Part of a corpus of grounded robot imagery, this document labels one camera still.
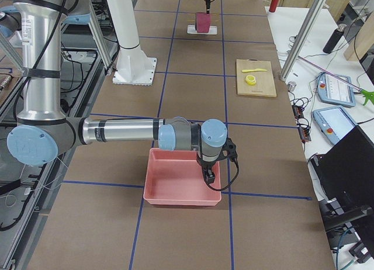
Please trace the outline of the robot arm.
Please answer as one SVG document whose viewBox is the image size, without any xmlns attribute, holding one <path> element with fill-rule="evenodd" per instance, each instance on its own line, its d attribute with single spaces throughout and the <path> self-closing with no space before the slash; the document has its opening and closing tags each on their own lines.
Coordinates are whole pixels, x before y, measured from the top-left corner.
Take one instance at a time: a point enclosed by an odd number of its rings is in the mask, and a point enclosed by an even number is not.
<svg viewBox="0 0 374 270">
<path fill-rule="evenodd" d="M 21 15 L 23 109 L 8 134 L 7 148 L 19 162 L 41 166 L 75 146 L 108 141 L 155 140 L 162 150 L 197 153 L 204 182 L 215 181 L 213 166 L 227 157 L 223 122 L 202 124 L 172 119 L 91 120 L 66 117 L 60 106 L 61 24 L 70 17 L 88 19 L 90 0 L 13 0 Z"/>
</svg>

